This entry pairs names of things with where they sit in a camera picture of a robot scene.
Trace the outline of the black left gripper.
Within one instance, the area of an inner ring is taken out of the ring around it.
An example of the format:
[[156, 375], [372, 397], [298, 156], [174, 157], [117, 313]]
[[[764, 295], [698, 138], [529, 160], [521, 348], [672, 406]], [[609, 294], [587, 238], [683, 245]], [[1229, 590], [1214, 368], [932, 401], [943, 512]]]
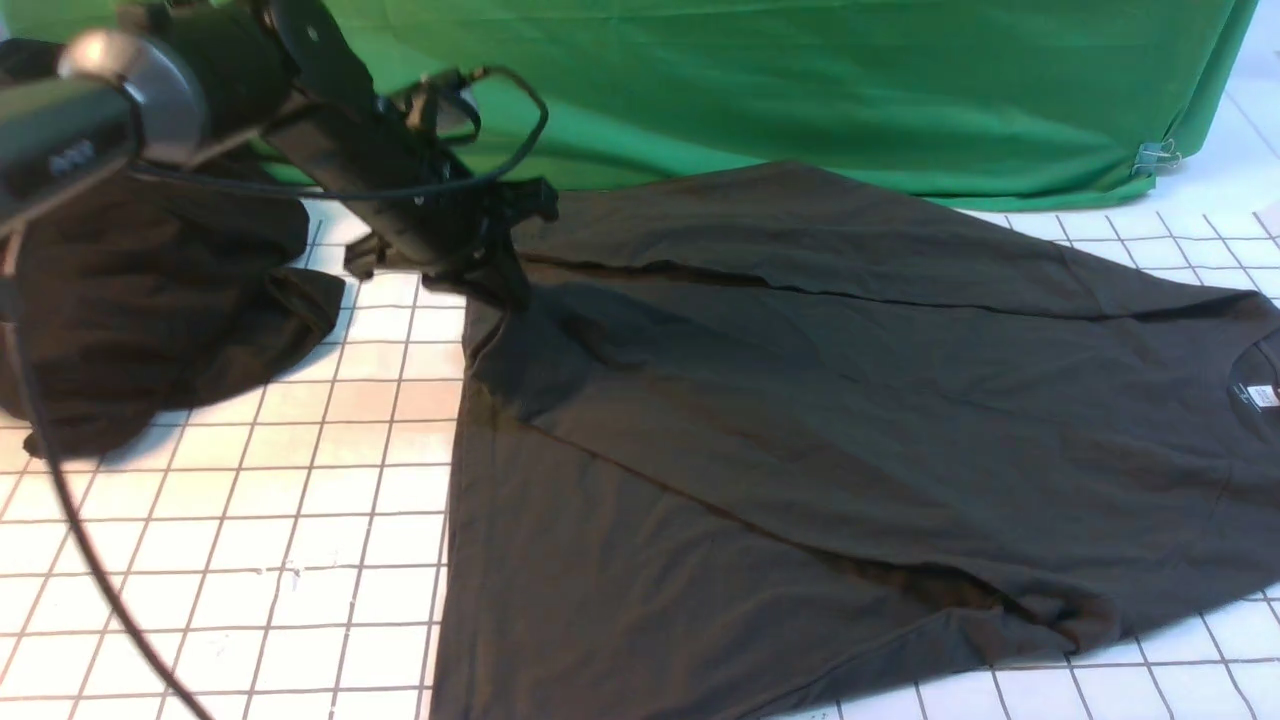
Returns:
[[559, 197], [543, 178], [451, 182], [470, 170], [444, 146], [402, 120], [316, 105], [270, 131], [270, 146], [364, 220], [381, 249], [351, 254], [353, 274], [421, 272], [433, 284], [490, 307], [525, 311], [531, 286], [511, 240], [532, 218], [556, 222]]

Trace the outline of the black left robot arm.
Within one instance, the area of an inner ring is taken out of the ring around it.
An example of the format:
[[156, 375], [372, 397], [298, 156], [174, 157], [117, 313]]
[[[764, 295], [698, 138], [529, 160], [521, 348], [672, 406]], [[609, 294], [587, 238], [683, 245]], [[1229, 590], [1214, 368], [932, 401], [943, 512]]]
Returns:
[[[539, 118], [497, 168], [456, 155], [483, 128], [470, 90], [507, 78]], [[3, 92], [3, 233], [123, 170], [268, 199], [340, 202], [369, 227], [358, 281], [411, 272], [498, 309], [529, 305], [512, 229], [558, 218], [547, 179], [511, 181], [549, 120], [504, 67], [447, 69], [389, 94], [321, 1], [156, 1], [76, 36], [54, 76]]]

